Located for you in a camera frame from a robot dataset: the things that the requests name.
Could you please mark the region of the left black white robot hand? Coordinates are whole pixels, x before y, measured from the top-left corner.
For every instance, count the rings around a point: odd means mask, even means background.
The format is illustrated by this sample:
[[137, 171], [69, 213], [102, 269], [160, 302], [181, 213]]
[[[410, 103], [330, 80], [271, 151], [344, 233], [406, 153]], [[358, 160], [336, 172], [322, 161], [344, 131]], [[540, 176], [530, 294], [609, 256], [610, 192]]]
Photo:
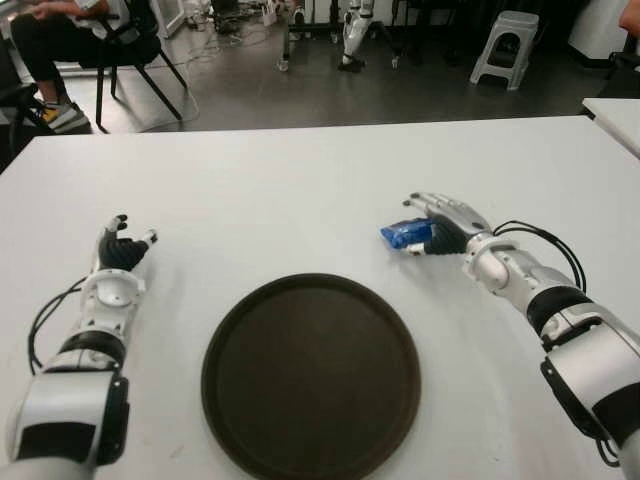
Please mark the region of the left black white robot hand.
[[119, 234], [128, 227], [127, 221], [126, 214], [119, 214], [103, 228], [96, 243], [94, 272], [108, 269], [131, 272], [158, 241], [154, 229], [148, 230], [139, 239], [120, 237]]

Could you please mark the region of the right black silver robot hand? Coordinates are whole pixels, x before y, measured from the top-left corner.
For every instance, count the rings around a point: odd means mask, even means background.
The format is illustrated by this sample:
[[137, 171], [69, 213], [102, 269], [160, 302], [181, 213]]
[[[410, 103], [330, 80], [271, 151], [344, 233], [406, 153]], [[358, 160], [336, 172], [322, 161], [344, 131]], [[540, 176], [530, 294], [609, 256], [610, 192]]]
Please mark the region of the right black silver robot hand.
[[402, 205], [421, 210], [431, 221], [431, 237], [423, 243], [427, 255], [463, 254], [474, 237], [492, 232], [476, 210], [443, 194], [414, 192]]

